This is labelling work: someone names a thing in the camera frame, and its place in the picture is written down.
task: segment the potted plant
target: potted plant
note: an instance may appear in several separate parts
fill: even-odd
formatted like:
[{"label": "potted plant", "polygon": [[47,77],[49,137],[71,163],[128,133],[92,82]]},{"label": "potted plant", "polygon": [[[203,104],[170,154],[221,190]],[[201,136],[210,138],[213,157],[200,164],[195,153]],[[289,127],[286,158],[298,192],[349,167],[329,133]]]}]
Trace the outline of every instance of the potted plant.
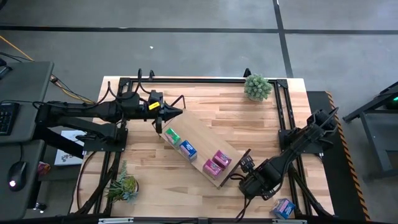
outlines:
[{"label": "potted plant", "polygon": [[244,92],[250,100],[262,101],[271,93],[272,85],[260,75],[250,75],[244,83]]},{"label": "potted plant", "polygon": [[133,203],[138,196],[138,181],[134,176],[126,176],[126,174],[127,161],[123,161],[119,178],[112,181],[110,186],[107,188],[106,196],[111,199],[112,202],[126,200],[128,203]]}]

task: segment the concrete floor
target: concrete floor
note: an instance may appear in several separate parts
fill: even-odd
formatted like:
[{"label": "concrete floor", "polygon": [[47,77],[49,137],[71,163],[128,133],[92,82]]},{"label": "concrete floor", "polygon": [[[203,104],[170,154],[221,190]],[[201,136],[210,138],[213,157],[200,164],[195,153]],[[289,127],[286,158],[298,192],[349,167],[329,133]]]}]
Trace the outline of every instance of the concrete floor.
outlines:
[{"label": "concrete floor", "polygon": [[[285,29],[398,29],[395,0],[279,0]],[[276,29],[272,0],[12,0],[0,24]],[[138,68],[166,76],[240,77],[246,67],[286,77],[278,34],[90,33],[0,31],[35,60],[55,62],[54,74],[72,90],[97,99],[105,75]],[[307,90],[332,92],[343,116],[397,81],[396,35],[286,35],[293,75]],[[18,55],[0,42],[0,51]],[[50,85],[46,100],[70,100]],[[359,176],[376,170],[359,120],[343,123]],[[397,223],[397,178],[363,182],[372,220]],[[43,214],[66,214],[75,180],[51,182],[40,198]],[[27,217],[41,214],[28,213]]]}]

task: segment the keyboard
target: keyboard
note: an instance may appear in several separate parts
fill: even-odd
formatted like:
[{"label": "keyboard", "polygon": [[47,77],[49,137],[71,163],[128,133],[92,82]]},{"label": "keyboard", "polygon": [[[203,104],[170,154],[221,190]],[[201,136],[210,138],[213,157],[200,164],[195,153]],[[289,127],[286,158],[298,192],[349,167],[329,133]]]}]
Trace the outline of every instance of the keyboard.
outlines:
[{"label": "keyboard", "polygon": [[18,114],[19,103],[0,104],[0,136],[11,134],[15,118]]}]

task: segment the paper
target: paper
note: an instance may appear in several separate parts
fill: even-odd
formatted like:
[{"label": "paper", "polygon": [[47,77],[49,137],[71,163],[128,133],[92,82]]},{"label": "paper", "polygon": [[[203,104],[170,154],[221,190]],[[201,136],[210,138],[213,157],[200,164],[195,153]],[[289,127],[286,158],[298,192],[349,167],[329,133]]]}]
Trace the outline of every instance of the paper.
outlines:
[{"label": "paper", "polygon": [[[61,135],[71,141],[76,142],[77,144],[84,146],[84,142],[79,141],[76,139],[76,136],[81,136],[85,135],[86,133],[84,131],[62,131]],[[82,159],[77,158],[71,154],[67,154],[66,152],[62,151],[61,149],[58,149],[57,155],[55,156],[55,162],[54,165],[56,166],[67,166],[67,165],[77,165],[81,164],[83,162]]]}]

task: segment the wooden table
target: wooden table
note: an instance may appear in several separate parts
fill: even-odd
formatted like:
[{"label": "wooden table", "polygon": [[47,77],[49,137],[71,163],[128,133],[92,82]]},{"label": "wooden table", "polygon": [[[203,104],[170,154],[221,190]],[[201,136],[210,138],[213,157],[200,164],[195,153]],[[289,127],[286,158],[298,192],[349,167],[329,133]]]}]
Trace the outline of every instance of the wooden table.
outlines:
[{"label": "wooden table", "polygon": [[[108,81],[116,92],[119,78],[104,77],[99,97],[104,95]],[[297,127],[302,128],[311,115],[304,80],[291,78],[287,81],[295,123]],[[226,140],[241,154],[249,148],[252,149],[250,155],[256,165],[280,153],[277,137],[280,126],[274,91],[267,100],[258,103],[245,97],[243,84],[143,83],[142,85],[146,90],[163,92],[165,101],[169,103],[184,95],[187,110],[192,111],[220,138]],[[147,94],[141,90],[139,93],[141,97],[147,98]],[[287,114],[282,89],[280,95],[284,114]],[[113,100],[113,97],[108,95],[107,100]],[[182,102],[175,106],[182,108]],[[95,119],[95,122],[104,123],[99,119]],[[244,197],[238,189],[238,181],[229,180],[218,190],[156,134],[150,121],[130,121],[127,128],[129,137],[126,151],[122,153],[122,160],[127,160],[127,174],[134,175],[139,181],[140,192],[134,205],[116,202],[112,209],[113,217],[234,218],[241,211]],[[103,157],[103,153],[97,153],[84,171],[80,185],[82,203],[98,185]],[[303,155],[302,159],[308,188],[325,210],[333,213],[321,161],[309,154]],[[251,202],[245,218],[274,218],[269,211],[278,198],[290,198],[287,175],[282,189],[274,197],[268,201],[257,197]],[[304,213],[300,190],[298,190],[298,199],[301,211]],[[101,212],[105,205],[106,199],[103,199]],[[71,212],[75,210],[76,200]]]}]

